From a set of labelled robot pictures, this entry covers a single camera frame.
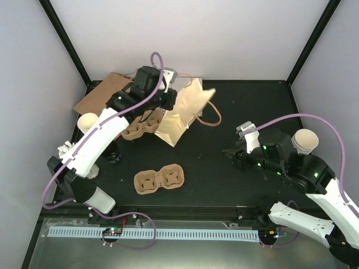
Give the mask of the cream paper bag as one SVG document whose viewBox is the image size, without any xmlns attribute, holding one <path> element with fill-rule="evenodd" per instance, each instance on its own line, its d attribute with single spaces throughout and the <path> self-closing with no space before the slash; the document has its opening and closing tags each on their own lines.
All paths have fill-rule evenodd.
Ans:
<svg viewBox="0 0 359 269">
<path fill-rule="evenodd" d="M 222 115 L 217 107 L 210 101 L 216 89 L 204 90 L 197 77 L 189 73 L 179 73 L 179 76 L 188 78 L 189 83 L 177 93 L 176 102 L 172 110 L 167 110 L 155 131 L 155 135 L 172 147 L 175 147 L 182 135 L 189 129 L 194 121 L 209 127 L 216 127 L 222 122 Z M 202 110 L 210 105 L 218 116 L 217 122 L 206 122 L 200 118 Z"/>
</svg>

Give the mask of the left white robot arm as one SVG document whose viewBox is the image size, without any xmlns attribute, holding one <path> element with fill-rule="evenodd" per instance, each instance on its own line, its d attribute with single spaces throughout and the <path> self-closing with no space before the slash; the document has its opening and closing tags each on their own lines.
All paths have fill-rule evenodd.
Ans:
<svg viewBox="0 0 359 269">
<path fill-rule="evenodd" d="M 176 77 L 177 72 L 168 67 L 139 68 L 134 80 L 106 102 L 98 121 L 79 142 L 61 159 L 52 156 L 48 160 L 52 180 L 69 195 L 70 200 L 97 209 L 109 224 L 119 220 L 121 211 L 115 206 L 115 199 L 90 180 L 88 174 L 99 156 L 137 117 L 147 110 L 173 109 L 177 91 L 170 85 Z"/>
</svg>

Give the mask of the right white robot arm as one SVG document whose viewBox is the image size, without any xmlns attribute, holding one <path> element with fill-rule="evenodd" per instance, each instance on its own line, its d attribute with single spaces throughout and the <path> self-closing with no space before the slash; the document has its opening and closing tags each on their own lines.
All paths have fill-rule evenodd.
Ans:
<svg viewBox="0 0 359 269">
<path fill-rule="evenodd" d="M 327 214 L 321 219 L 266 198 L 255 210 L 256 222 L 291 228 L 323 244 L 341 262 L 358 266 L 358 217 L 344 201 L 339 180 L 328 164 L 315 155 L 297 152 L 290 135 L 277 128 L 264 132 L 254 125 L 238 126 L 236 148 L 224 150 L 240 171 L 258 168 L 281 179 L 314 201 Z"/>
</svg>

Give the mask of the single cardboard cup carrier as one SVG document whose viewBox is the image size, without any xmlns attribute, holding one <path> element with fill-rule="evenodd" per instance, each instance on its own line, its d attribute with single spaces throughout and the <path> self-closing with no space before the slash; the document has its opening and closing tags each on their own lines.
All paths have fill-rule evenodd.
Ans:
<svg viewBox="0 0 359 269">
<path fill-rule="evenodd" d="M 134 187 L 136 192 L 140 195 L 154 193 L 159 188 L 179 188 L 184 182 L 184 171 L 178 164 L 166 165 L 159 171 L 140 171 L 134 176 Z"/>
</svg>

